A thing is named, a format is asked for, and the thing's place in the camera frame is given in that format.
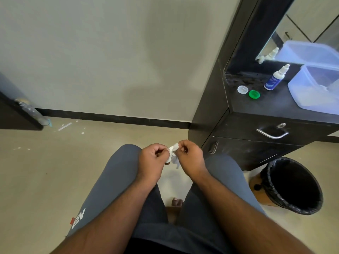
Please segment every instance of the hand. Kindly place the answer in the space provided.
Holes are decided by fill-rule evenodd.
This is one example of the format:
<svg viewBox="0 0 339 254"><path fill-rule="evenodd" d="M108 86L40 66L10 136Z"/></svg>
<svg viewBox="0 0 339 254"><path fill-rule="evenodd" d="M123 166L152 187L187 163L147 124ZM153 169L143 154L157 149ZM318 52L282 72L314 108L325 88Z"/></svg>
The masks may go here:
<svg viewBox="0 0 339 254"><path fill-rule="evenodd" d="M202 149L195 143L189 140L180 141L179 149L175 154L179 158L182 169L193 182L196 183L201 175L209 173L205 166Z"/></svg>
<svg viewBox="0 0 339 254"><path fill-rule="evenodd" d="M162 144L151 144L143 148L139 155L137 180L153 188L161 177L169 153L168 148Z"/></svg>

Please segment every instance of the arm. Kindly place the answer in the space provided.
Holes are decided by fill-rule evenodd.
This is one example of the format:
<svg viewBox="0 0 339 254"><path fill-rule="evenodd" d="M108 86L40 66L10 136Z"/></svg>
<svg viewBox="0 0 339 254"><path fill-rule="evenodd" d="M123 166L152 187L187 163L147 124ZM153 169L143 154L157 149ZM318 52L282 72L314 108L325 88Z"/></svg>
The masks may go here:
<svg viewBox="0 0 339 254"><path fill-rule="evenodd" d="M312 253L293 235L211 176L205 167L202 150L196 144L180 141L176 155L185 173L204 193L220 227L240 253Z"/></svg>
<svg viewBox="0 0 339 254"><path fill-rule="evenodd" d="M142 206L159 180L169 156L164 145L153 144L144 148L139 156L136 180L100 215L66 238L51 254L123 253Z"/></svg>

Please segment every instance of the thigh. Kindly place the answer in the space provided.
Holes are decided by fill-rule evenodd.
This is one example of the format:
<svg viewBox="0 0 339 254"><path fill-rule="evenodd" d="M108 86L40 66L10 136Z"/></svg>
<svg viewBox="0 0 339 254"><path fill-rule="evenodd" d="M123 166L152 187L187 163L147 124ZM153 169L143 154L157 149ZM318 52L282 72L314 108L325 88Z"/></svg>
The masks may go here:
<svg viewBox="0 0 339 254"><path fill-rule="evenodd" d="M134 181L138 172L140 151L138 146L126 144L110 157L99 179L81 206L68 236L92 221ZM146 199L138 222L163 220L162 206L166 215L165 206L156 185Z"/></svg>
<svg viewBox="0 0 339 254"><path fill-rule="evenodd" d="M228 189L264 213L250 190L238 164L228 155L213 155L205 160L210 174ZM178 225L204 237L217 247L232 253L234 249L215 220L211 207L194 183L188 192L178 217Z"/></svg>

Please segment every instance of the forearm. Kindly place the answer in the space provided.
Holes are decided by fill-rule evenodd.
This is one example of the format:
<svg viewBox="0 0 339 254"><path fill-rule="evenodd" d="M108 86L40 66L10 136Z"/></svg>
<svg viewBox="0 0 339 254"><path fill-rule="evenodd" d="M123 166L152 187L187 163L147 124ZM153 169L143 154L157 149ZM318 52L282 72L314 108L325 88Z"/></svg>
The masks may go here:
<svg viewBox="0 0 339 254"><path fill-rule="evenodd" d="M149 184L135 181L100 215L66 238L51 254L123 253L150 191Z"/></svg>
<svg viewBox="0 0 339 254"><path fill-rule="evenodd" d="M201 175L196 183L210 203L221 228L240 253L312 253L293 235L210 174Z"/></svg>

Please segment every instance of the paper scrap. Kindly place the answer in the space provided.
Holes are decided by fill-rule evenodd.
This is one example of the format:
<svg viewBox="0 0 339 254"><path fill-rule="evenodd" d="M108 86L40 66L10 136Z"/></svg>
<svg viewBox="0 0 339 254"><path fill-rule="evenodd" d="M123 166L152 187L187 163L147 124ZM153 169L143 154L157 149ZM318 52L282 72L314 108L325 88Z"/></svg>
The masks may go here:
<svg viewBox="0 0 339 254"><path fill-rule="evenodd" d="M70 124L72 124L72 122L71 122L71 123L68 123L67 125L65 125L65 126L63 126L63 127L60 127L60 128L58 129L58 131L64 129L65 127L68 127Z"/></svg>

